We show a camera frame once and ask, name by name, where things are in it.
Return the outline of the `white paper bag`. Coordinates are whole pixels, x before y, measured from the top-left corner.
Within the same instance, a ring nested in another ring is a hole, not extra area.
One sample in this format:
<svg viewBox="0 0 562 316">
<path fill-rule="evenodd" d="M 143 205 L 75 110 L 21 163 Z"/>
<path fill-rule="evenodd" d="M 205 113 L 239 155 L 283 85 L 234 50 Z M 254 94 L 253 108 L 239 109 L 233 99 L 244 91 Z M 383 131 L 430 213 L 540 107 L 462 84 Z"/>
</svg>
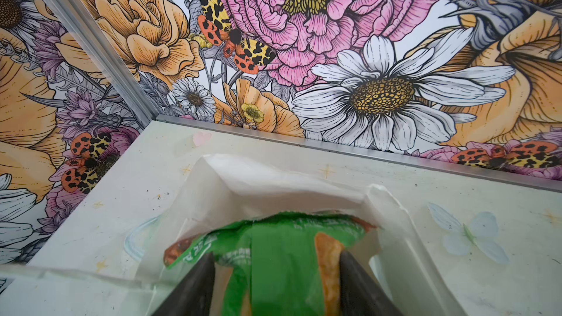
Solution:
<svg viewBox="0 0 562 316">
<path fill-rule="evenodd" d="M 375 225 L 376 231 L 361 242 L 354 256 L 382 282 L 384 291 L 405 315 L 464 314 L 408 211 L 386 188 L 371 184 L 357 190 L 226 154 L 207 155 L 196 162 L 176 200 L 158 219 L 134 279 L 16 264 L 2 266 L 1 275 L 115 285 L 140 295 L 138 301 L 127 305 L 130 314 L 147 315 L 175 282 L 163 264 L 164 251 L 173 241 L 243 219 L 329 211 L 351 214 Z"/>
</svg>

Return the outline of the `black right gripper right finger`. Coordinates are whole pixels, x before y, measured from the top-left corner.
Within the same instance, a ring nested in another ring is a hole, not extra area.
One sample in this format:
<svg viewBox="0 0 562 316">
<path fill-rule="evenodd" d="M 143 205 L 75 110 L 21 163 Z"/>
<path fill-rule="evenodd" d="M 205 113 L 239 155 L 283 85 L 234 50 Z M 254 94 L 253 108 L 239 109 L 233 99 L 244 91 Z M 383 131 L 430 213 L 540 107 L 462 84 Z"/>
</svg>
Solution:
<svg viewBox="0 0 562 316">
<path fill-rule="evenodd" d="M 382 288 L 347 250 L 340 256 L 340 300 L 342 315 L 402 315 Z"/>
</svg>

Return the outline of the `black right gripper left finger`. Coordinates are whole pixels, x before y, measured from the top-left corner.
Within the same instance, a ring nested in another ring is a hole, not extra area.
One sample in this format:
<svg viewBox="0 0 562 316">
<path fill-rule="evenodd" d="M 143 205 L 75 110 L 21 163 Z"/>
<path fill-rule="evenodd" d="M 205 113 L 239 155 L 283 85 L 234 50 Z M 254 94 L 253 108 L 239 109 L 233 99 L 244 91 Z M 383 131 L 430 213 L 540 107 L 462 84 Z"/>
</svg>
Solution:
<svg viewBox="0 0 562 316">
<path fill-rule="evenodd" d="M 152 316 L 209 316 L 215 286 L 215 257 L 205 254 Z"/>
</svg>

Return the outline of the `green snack bag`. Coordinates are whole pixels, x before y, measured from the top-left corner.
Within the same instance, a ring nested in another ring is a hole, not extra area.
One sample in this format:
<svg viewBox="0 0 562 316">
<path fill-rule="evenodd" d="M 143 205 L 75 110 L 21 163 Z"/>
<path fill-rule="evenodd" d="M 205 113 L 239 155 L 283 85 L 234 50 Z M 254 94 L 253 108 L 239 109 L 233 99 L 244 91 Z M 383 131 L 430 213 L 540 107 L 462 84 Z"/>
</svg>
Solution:
<svg viewBox="0 0 562 316">
<path fill-rule="evenodd" d="M 211 254 L 218 266 L 212 315 L 341 315 L 340 256 L 375 226 L 335 212 L 283 212 L 177 241 L 168 269 Z"/>
</svg>

